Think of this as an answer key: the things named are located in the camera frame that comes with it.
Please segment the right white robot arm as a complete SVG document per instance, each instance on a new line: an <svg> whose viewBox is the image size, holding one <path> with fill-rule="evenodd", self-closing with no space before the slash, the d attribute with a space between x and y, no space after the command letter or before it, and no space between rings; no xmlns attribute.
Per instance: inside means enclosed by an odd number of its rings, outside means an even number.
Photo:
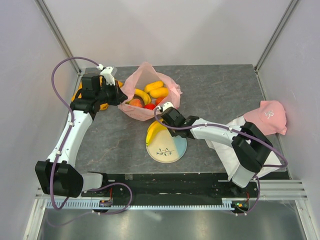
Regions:
<svg viewBox="0 0 320 240"><path fill-rule="evenodd" d="M229 191L235 197L242 196L265 164L275 159L272 143L251 122L224 125L198 116L185 118L169 102L161 107L161 118L173 137L204 140L213 145L231 181Z"/></svg>

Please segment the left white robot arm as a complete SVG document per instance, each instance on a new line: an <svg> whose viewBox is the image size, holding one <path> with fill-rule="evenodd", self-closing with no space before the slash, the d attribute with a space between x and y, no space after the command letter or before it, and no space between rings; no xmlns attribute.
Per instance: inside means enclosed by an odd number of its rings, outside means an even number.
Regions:
<svg viewBox="0 0 320 240"><path fill-rule="evenodd" d="M82 77L77 92L67 104L68 119L55 148L46 160L35 165L44 194L51 198L77 198L86 189L92 189L99 197L109 193L110 185L102 174L81 174L75 164L85 133L102 106L118 106L128 100L121 88L122 83L112 75L89 73Z"/></svg>

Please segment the pink peach plastic bag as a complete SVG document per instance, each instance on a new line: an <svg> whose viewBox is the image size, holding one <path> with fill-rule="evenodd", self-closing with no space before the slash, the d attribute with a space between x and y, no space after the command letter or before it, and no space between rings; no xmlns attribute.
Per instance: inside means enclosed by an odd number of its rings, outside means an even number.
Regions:
<svg viewBox="0 0 320 240"><path fill-rule="evenodd" d="M172 103L176 108L180 106L181 87L171 77L157 72L148 62L143 62L124 81L121 90L128 100L118 108L135 120L153 118L155 107L165 102Z"/></svg>

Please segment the yellow banana bunch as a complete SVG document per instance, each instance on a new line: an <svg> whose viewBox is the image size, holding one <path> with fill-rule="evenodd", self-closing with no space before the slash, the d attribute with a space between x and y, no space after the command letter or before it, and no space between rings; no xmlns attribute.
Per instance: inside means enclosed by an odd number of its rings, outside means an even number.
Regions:
<svg viewBox="0 0 320 240"><path fill-rule="evenodd" d="M147 105L147 104L149 104L149 103L152 102L151 97L149 96L149 94L146 93L146 92L144 92L144 91L141 90L141 89L138 89L138 88L136 88L136 89L134 90L134 95L133 95L133 98L132 98L132 99L140 99L141 102L143 103L143 106L145 106L145 105Z"/></svg>
<svg viewBox="0 0 320 240"><path fill-rule="evenodd" d="M145 139L146 146L149 146L152 143L153 139L160 131L165 131L165 130L167 130L165 126L163 126L158 121L154 121L147 129L146 139Z"/></svg>

